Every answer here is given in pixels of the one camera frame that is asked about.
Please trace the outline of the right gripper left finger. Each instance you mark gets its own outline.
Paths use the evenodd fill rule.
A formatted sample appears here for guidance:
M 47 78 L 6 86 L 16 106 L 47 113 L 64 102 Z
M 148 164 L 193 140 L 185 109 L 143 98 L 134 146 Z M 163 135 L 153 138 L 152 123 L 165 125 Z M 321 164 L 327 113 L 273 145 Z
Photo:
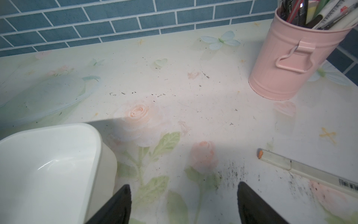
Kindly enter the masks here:
M 129 224 L 131 214 L 130 185 L 123 185 L 86 224 Z

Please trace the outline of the white plastic storage box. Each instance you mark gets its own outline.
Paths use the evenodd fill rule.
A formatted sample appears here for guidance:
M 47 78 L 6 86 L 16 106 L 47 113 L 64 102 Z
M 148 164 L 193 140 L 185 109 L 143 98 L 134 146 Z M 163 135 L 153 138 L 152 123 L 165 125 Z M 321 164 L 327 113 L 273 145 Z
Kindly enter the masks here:
M 1 223 L 84 224 L 113 195 L 117 160 L 85 123 L 1 140 Z

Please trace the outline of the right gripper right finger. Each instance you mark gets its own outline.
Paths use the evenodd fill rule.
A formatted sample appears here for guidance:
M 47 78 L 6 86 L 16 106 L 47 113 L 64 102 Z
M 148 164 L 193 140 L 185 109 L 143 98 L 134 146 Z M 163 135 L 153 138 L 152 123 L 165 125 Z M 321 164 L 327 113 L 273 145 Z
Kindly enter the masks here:
M 288 224 L 245 182 L 238 185 L 237 202 L 242 224 Z

